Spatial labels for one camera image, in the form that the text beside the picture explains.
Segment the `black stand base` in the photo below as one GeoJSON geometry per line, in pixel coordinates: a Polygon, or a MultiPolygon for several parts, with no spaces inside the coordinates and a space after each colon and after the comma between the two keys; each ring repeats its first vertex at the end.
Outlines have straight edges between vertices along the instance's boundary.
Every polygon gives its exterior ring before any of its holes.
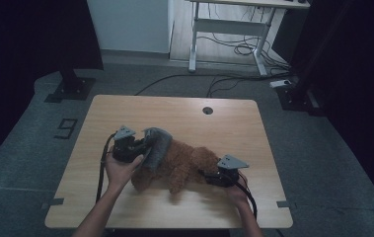
{"type": "Polygon", "coordinates": [[[62,82],[44,101],[46,103],[60,103],[62,100],[85,101],[94,87],[95,78],[78,78],[72,69],[60,73],[63,77],[62,82]]]}
{"type": "Polygon", "coordinates": [[[283,110],[307,112],[310,116],[315,117],[323,117],[325,115],[310,90],[303,100],[294,99],[292,90],[293,88],[289,87],[278,87],[275,89],[283,110]]]}

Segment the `desk leg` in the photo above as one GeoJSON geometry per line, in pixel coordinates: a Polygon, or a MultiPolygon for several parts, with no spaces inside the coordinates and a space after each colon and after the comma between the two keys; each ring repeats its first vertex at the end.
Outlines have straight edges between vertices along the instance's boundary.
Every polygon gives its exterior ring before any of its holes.
{"type": "Polygon", "coordinates": [[[195,65],[196,65],[196,24],[198,24],[198,12],[199,12],[199,3],[197,2],[196,7],[195,7],[195,16],[193,17],[192,45],[190,46],[190,53],[189,53],[189,68],[188,68],[189,72],[195,72],[195,65]]]}
{"type": "Polygon", "coordinates": [[[262,38],[260,42],[258,43],[257,50],[254,51],[254,58],[255,58],[255,61],[257,62],[258,70],[260,71],[261,76],[267,75],[265,67],[263,65],[264,60],[261,54],[262,54],[264,42],[266,41],[267,34],[269,33],[269,29],[272,23],[273,16],[275,15],[275,10],[276,8],[272,8],[272,10],[270,11],[269,18],[266,21],[265,26],[263,28],[262,38]]]}

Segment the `human hand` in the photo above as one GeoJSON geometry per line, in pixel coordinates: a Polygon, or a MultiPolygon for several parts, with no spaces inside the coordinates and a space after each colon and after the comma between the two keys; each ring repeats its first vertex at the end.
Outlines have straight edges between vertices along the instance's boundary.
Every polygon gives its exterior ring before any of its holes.
{"type": "Polygon", "coordinates": [[[121,191],[133,175],[135,168],[143,160],[143,155],[137,156],[131,163],[123,163],[112,157],[112,149],[107,154],[106,170],[109,179],[109,189],[121,191]]]}
{"type": "MultiPolygon", "coordinates": [[[[248,179],[246,178],[246,176],[244,174],[242,174],[241,171],[239,171],[239,180],[238,180],[238,183],[241,184],[243,187],[247,187],[247,183],[248,183],[248,179]]],[[[236,207],[240,207],[242,205],[247,205],[249,206],[249,203],[248,203],[248,196],[246,196],[246,194],[241,190],[239,189],[239,187],[237,186],[232,186],[232,187],[229,187],[229,188],[225,188],[224,191],[226,192],[227,196],[229,197],[230,201],[236,206],[236,207]]]]}

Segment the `brown plush toy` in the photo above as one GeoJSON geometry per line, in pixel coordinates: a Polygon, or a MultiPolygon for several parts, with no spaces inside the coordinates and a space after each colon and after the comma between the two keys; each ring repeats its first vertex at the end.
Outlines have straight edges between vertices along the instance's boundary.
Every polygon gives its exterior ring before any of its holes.
{"type": "Polygon", "coordinates": [[[217,173],[219,158],[206,147],[192,147],[183,142],[172,140],[161,164],[155,171],[140,167],[131,178],[131,183],[138,191],[146,190],[154,179],[169,178],[169,191],[172,195],[178,193],[187,181],[205,183],[198,173],[217,173]]]}

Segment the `gray carpet floor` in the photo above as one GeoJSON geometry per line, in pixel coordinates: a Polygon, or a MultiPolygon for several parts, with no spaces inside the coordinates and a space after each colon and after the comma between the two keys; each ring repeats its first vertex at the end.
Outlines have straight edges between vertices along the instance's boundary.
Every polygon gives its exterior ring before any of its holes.
{"type": "MultiPolygon", "coordinates": [[[[29,107],[0,147],[0,236],[70,236],[72,229],[49,229],[44,219],[93,97],[134,95],[159,78],[187,74],[187,69],[112,63],[105,64],[105,71],[77,73],[97,79],[86,101],[45,103],[61,77],[52,73],[38,79],[29,107]],[[67,132],[57,129],[63,119],[77,119],[75,130],[69,139],[54,138],[67,132]]],[[[206,68],[197,73],[228,71],[206,68]]],[[[212,79],[172,78],[141,95],[205,97],[212,79]]],[[[294,220],[291,228],[281,229],[282,234],[374,236],[374,186],[350,149],[326,118],[284,111],[269,88],[270,81],[241,82],[213,97],[258,103],[294,220]]],[[[265,236],[279,236],[272,229],[263,232],[265,236]]],[[[241,235],[241,230],[231,230],[231,236],[241,235]]]]}

